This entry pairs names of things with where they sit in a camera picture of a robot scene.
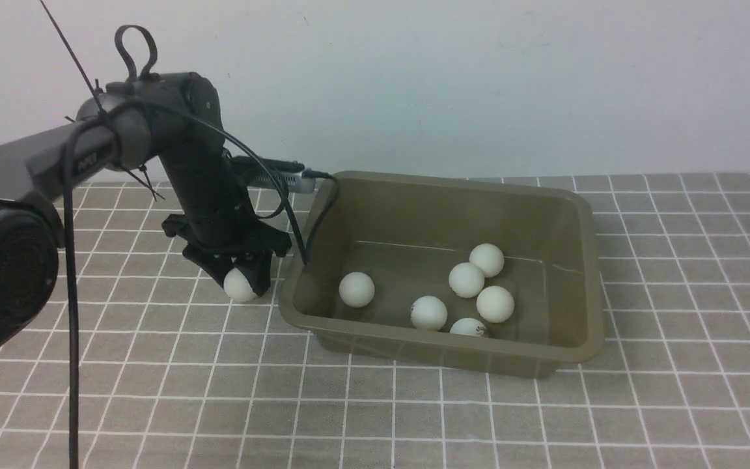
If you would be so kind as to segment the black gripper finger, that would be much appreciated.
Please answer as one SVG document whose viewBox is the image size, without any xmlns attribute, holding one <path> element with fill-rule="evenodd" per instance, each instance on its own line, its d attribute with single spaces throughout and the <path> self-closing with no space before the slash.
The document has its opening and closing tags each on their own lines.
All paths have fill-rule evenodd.
<svg viewBox="0 0 750 469">
<path fill-rule="evenodd" d="M 239 271 L 256 296 L 264 296 L 271 285 L 273 253 L 247 253 L 239 258 Z"/>
</svg>

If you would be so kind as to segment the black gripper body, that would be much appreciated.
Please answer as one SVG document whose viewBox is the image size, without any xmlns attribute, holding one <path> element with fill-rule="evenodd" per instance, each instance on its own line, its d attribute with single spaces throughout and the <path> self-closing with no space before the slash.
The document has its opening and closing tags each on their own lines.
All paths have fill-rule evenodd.
<svg viewBox="0 0 750 469">
<path fill-rule="evenodd" d="M 290 235 L 268 225 L 256 214 L 237 214 L 235 219 L 217 218 L 192 223 L 185 214 L 170 214 L 161 223 L 167 237 L 183 238 L 201 253 L 235 259 L 270 253 L 285 256 L 292 248 Z"/>
</svg>

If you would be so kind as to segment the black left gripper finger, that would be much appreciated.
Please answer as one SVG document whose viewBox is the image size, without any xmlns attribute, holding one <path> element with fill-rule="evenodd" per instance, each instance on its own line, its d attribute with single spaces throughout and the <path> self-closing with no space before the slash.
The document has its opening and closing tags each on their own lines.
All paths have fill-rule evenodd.
<svg viewBox="0 0 750 469">
<path fill-rule="evenodd" d="M 220 287 L 223 287 L 227 274 L 232 270 L 232 259 L 229 256 L 208 253 L 193 244 L 188 244 L 184 248 L 184 258 L 196 264 Z"/>
</svg>

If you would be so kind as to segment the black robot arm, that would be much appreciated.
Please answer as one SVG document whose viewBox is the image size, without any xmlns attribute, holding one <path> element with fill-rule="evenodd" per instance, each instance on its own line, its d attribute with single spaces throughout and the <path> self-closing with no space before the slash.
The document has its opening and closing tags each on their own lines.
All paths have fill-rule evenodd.
<svg viewBox="0 0 750 469">
<path fill-rule="evenodd" d="M 259 219 L 224 149 L 217 90 L 196 72 L 108 83 L 77 120 L 0 145 L 0 347 L 33 321 L 59 278 L 68 223 L 54 202 L 102 169 L 159 158 L 181 214 L 163 222 L 184 257 L 237 301 L 263 296 L 290 237 Z"/>
</svg>

